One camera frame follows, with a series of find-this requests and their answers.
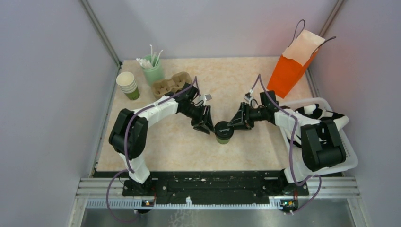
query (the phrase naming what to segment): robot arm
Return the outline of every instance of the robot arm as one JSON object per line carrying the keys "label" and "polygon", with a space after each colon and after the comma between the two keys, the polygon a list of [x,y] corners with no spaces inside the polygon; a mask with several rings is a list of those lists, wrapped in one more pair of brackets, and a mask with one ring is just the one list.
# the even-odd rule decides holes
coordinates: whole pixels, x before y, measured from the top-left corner
{"label": "robot arm", "polygon": [[[195,96],[198,94],[198,89],[191,87],[188,91],[170,98],[174,93],[169,92],[161,97],[156,102],[149,104],[141,109],[154,106],[147,110],[141,111],[131,124],[128,131],[127,151],[130,166],[132,166],[135,173],[129,173],[130,178],[138,183],[144,183],[149,177],[150,172],[146,167],[142,152],[146,145],[146,136],[148,128],[158,121],[166,118],[169,115],[182,113],[191,118],[191,126],[194,129],[210,134],[214,132],[214,126],[210,115],[210,105],[204,105],[204,102],[210,99],[210,95],[206,95],[200,105],[194,104]],[[114,150],[119,153],[125,162],[124,154],[124,136],[128,126],[128,122],[138,113],[141,109],[130,111],[123,109],[117,116],[116,122],[109,137],[109,143],[113,146]]]}
{"label": "robot arm", "polygon": [[[278,105],[274,91],[269,91],[269,96]],[[302,159],[303,161],[295,163],[296,178],[305,179],[308,175],[325,168],[332,167],[342,163],[346,159],[346,153],[341,142],[336,124],[332,120],[319,121],[308,118],[302,114],[296,113],[289,107],[282,106],[287,113],[279,110],[267,97],[264,92],[260,93],[262,105],[257,108],[252,107],[252,97],[249,93],[245,99],[249,103],[242,102],[238,112],[229,122],[228,126],[234,130],[250,130],[254,127],[255,121],[268,121],[289,131],[293,130],[295,119],[298,119],[296,126],[296,135],[302,141]],[[289,183],[293,182],[289,168],[284,171]]]}

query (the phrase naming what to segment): white straw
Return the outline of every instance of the white straw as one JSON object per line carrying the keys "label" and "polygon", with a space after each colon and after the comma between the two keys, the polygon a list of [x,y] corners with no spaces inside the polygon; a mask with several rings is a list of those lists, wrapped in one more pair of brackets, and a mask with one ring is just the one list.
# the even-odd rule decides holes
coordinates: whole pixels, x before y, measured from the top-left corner
{"label": "white straw", "polygon": [[153,68],[153,65],[150,63],[149,60],[142,59],[142,67],[145,69],[151,69],[151,68]]}
{"label": "white straw", "polygon": [[[156,59],[156,54],[153,55],[153,60],[155,60],[155,59]],[[153,64],[152,64],[152,67],[153,67]]]}
{"label": "white straw", "polygon": [[162,51],[163,51],[163,50],[161,50],[161,51],[159,52],[159,56],[157,57],[157,60],[156,60],[155,66],[157,66],[157,63],[159,62],[159,59],[160,59],[160,54],[162,53]]}
{"label": "white straw", "polygon": [[142,61],[140,58],[137,58],[137,61],[139,62],[139,65],[142,66]]}
{"label": "white straw", "polygon": [[150,45],[150,64],[153,65],[153,46],[152,44],[149,45]]}

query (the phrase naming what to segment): marble tabletop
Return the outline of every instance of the marble tabletop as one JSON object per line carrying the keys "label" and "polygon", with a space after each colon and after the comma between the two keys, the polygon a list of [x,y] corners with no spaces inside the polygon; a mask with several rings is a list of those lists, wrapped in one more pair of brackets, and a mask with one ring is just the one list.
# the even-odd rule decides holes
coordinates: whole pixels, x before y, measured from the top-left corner
{"label": "marble tabletop", "polygon": [[[265,85],[276,66],[278,57],[161,59],[166,78],[186,71],[198,78],[202,94],[211,94],[213,123],[230,121],[237,112],[244,94],[257,75]],[[123,160],[108,143],[108,137],[118,113],[137,109],[155,102],[150,87],[137,61],[124,61],[121,72],[135,75],[140,98],[131,101],[117,88],[109,114],[105,140],[101,147],[97,171],[118,171],[125,168]],[[253,96],[259,100],[258,84]],[[280,103],[311,98],[305,75]],[[217,143],[214,134],[207,135],[192,128],[190,118],[183,114],[166,117],[148,130],[145,162],[151,171],[213,171],[213,170],[280,170],[288,166],[288,151],[280,130],[268,122],[256,122],[251,131],[235,131],[226,145]]]}

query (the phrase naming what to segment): bag handle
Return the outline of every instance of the bag handle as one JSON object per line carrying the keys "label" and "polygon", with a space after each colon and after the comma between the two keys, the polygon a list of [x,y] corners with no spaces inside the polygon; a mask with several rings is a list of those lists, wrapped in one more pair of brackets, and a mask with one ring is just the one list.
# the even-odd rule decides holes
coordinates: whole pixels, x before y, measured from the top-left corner
{"label": "bag handle", "polygon": [[326,39],[322,44],[320,44],[318,47],[316,47],[316,49],[313,51],[313,53],[311,54],[311,57],[312,57],[312,55],[321,47],[321,46],[323,46],[323,44],[325,44],[325,43],[327,43],[328,41],[330,41],[330,40],[333,40],[333,39],[335,39],[335,38],[337,38],[336,36],[333,36],[333,37],[331,37],[330,39]]}
{"label": "bag handle", "polygon": [[302,20],[300,20],[300,21],[298,22],[298,24],[296,25],[295,31],[294,31],[294,36],[292,37],[292,41],[291,41],[291,43],[288,45],[288,47],[289,47],[289,46],[292,44],[292,42],[294,41],[294,39],[295,39],[295,34],[296,34],[296,30],[298,29],[298,25],[299,25],[301,22],[304,23],[304,26],[302,27],[302,30],[299,32],[299,34],[298,34],[296,37],[298,38],[298,36],[301,34],[301,32],[305,29],[305,20],[302,19]]}

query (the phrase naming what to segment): paper cup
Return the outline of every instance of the paper cup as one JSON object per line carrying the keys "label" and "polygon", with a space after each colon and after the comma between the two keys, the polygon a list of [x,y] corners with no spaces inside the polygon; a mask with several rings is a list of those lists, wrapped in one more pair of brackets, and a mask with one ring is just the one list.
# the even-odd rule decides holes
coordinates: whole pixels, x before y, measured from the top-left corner
{"label": "paper cup", "polygon": [[134,74],[130,72],[122,72],[120,73],[117,78],[115,79],[115,82],[120,86],[121,88],[129,88],[131,87],[135,82],[135,77]]}
{"label": "paper cup", "polygon": [[216,140],[219,144],[227,144],[234,134],[234,129],[228,126],[228,122],[218,122],[214,128]]}
{"label": "paper cup", "polygon": [[139,98],[140,93],[134,74],[130,72],[120,73],[115,79],[115,82],[130,100],[136,100]]}
{"label": "paper cup", "polygon": [[136,82],[134,82],[134,83],[133,83],[132,85],[130,85],[129,87],[121,87],[121,86],[120,86],[121,90],[123,90],[123,91],[135,90],[136,87],[137,87],[137,83],[136,83]]}
{"label": "paper cup", "polygon": [[138,99],[139,96],[140,96],[138,87],[135,87],[135,89],[133,89],[133,90],[127,90],[127,91],[122,90],[122,92],[123,92],[130,100],[136,100],[136,99]]}

